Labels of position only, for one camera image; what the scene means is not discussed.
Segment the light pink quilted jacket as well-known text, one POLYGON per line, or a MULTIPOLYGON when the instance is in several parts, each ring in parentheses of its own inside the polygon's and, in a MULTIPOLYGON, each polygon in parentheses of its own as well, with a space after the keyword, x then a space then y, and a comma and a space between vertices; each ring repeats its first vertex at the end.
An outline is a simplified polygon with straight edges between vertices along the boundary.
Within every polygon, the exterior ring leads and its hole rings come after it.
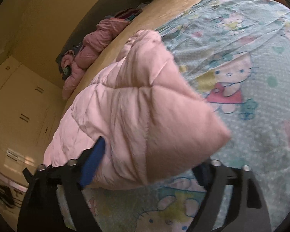
POLYGON ((44 163, 64 165, 99 137, 106 151, 91 186, 130 190, 197 166, 230 140, 230 131, 184 80, 159 33, 141 30, 76 96, 44 163))

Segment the beige bed mattress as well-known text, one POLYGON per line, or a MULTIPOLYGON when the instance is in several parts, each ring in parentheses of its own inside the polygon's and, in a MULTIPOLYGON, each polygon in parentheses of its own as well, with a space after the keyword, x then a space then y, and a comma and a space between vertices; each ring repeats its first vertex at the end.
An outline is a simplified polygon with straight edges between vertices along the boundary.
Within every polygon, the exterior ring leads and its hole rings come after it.
POLYGON ((108 46, 103 50, 95 62, 88 68, 77 88, 67 100, 63 109, 66 113, 72 105, 75 97, 86 88, 97 73, 115 61, 118 53, 136 32, 143 29, 155 30, 188 11, 190 7, 199 3, 201 0, 154 0, 147 5, 140 13, 108 46))

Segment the dark grey headboard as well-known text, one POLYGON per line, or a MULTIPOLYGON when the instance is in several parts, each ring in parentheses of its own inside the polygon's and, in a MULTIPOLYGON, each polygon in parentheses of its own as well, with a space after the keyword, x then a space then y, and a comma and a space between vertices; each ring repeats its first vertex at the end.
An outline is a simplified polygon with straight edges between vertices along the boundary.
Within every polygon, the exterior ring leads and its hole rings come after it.
POLYGON ((85 35, 93 32, 96 29, 96 25, 107 16, 113 16, 123 10, 138 7, 142 3, 148 4, 151 1, 153 0, 98 0, 74 28, 74 31, 70 34, 56 57, 55 62, 60 63, 63 54, 79 44, 85 35))

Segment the blue Hello Kitty blanket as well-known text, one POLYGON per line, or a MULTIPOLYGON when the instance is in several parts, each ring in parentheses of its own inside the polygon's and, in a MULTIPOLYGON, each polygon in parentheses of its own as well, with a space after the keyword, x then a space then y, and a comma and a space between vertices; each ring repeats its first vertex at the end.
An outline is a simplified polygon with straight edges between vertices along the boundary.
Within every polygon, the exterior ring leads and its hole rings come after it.
MULTIPOLYGON (((251 167, 278 229, 290 212, 290 9, 201 0, 154 31, 230 131, 210 158, 251 167)), ((130 190, 90 184, 85 193, 102 231, 188 231, 205 195, 192 168, 130 190)))

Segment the darker pink puffer jacket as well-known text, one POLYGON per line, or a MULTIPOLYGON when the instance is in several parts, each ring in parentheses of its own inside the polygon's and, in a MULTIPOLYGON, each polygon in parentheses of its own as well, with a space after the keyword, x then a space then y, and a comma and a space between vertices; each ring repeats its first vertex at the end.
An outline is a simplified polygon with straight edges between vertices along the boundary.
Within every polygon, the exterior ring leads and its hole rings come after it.
POLYGON ((59 70, 64 80, 62 98, 67 100, 72 95, 87 69, 95 62, 101 52, 130 24, 119 18, 101 20, 96 30, 87 34, 80 48, 64 53, 59 70))

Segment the cream built-in wardrobe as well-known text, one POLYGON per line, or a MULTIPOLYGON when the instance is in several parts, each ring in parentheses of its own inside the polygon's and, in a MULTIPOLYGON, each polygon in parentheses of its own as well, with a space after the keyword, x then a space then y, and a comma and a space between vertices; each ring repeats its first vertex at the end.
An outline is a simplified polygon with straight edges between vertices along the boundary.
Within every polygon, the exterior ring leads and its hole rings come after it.
POLYGON ((0 65, 0 173, 26 186, 23 169, 43 162, 64 108, 61 89, 13 56, 0 65))

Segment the striped folded clothes at headboard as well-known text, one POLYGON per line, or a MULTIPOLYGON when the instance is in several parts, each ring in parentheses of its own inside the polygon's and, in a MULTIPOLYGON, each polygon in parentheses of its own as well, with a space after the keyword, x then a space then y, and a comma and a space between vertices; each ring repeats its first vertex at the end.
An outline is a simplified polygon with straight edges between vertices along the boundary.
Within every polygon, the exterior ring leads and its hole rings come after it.
POLYGON ((140 13, 143 12, 147 4, 141 3, 137 7, 132 7, 129 9, 122 10, 117 12, 113 17, 118 19, 124 19, 127 21, 133 21, 140 13))

